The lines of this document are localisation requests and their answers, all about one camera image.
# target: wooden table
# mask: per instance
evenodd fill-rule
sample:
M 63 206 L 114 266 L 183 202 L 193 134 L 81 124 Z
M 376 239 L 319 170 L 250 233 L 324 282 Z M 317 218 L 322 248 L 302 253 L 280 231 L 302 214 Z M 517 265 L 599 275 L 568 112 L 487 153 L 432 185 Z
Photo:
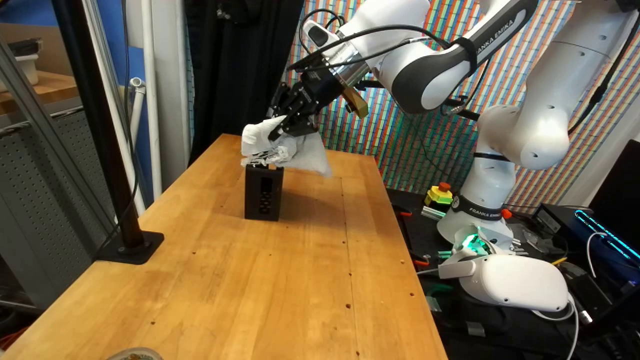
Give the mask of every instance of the wooden table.
M 40 96 L 42 104 L 71 99 L 78 96 L 76 81 L 73 76 L 38 71 L 38 83 L 33 86 Z M 17 111 L 18 104 L 9 91 L 0 92 L 0 115 Z
M 221 136 L 141 217 L 145 265 L 98 261 L 3 357 L 446 359 L 373 157 L 286 170 L 279 222 L 243 218 L 237 136 Z

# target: colorful striped backdrop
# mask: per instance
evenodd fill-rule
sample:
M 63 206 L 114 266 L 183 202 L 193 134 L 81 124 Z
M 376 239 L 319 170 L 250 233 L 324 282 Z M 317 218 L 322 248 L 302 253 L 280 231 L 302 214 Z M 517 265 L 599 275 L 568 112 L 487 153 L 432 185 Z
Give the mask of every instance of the colorful striped backdrop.
M 363 0 L 308 0 L 303 13 L 329 8 L 348 20 L 361 2 Z M 573 5 L 568 1 L 539 3 L 531 21 L 494 55 L 471 110 L 482 112 L 494 104 L 522 103 L 527 74 L 569 18 Z M 313 19 L 322 24 L 330 18 L 325 13 L 316 15 Z M 434 0 L 425 26 L 436 35 L 452 40 L 470 29 L 480 16 L 478 5 L 471 0 Z M 637 97 L 639 46 L 640 37 L 636 35 L 607 95 L 571 137 L 572 147 L 565 159 L 544 171 L 518 168 L 517 184 L 508 202 L 536 206 L 540 202 L 555 203 L 562 197 Z M 296 39 L 289 61 L 294 62 L 303 55 L 304 50 Z M 476 77 L 464 82 L 454 95 L 469 94 L 476 85 Z M 284 81 L 289 83 L 296 78 L 291 72 L 284 74 Z M 404 114 L 384 89 L 368 89 L 361 94 L 369 103 L 370 113 L 363 120 L 349 114 L 342 99 L 320 113 L 320 131 L 328 149 L 373 155 L 389 188 L 425 192 L 439 181 L 448 181 L 454 189 L 460 188 L 473 160 L 477 138 L 473 122 L 457 116 L 445 117 L 437 111 L 419 116 Z M 584 94 L 574 117 L 586 106 L 585 99 L 590 95 L 590 92 Z

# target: white cloth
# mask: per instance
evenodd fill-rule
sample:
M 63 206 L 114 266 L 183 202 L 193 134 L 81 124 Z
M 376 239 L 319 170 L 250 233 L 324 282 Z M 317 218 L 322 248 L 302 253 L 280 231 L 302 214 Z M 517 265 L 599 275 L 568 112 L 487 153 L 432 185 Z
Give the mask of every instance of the white cloth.
M 311 170 L 330 177 L 331 167 L 319 133 L 297 138 L 282 134 L 276 141 L 269 141 L 270 132 L 284 118 L 285 115 L 244 127 L 241 152 L 246 158 L 240 164 L 274 164 L 277 167 Z

